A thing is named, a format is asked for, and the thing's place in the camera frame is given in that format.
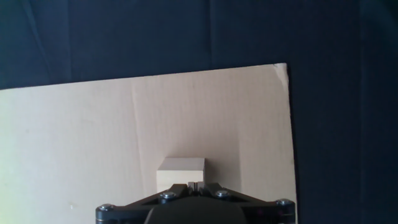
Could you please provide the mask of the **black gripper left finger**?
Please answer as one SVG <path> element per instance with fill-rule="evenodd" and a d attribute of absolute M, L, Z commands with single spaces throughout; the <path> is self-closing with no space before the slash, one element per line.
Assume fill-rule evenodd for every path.
<path fill-rule="evenodd" d="M 190 189 L 187 184 L 173 184 L 169 189 L 130 203 L 117 206 L 102 204 L 95 210 L 96 224 L 144 224 L 150 211 L 159 205 L 188 197 Z"/>

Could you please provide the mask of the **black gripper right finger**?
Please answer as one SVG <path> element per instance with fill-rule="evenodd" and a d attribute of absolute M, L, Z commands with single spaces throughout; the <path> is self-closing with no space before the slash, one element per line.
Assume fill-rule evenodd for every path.
<path fill-rule="evenodd" d="M 295 224 L 295 203 L 286 198 L 264 201 L 222 187 L 218 183 L 198 187 L 200 195 L 237 206 L 247 223 Z"/>

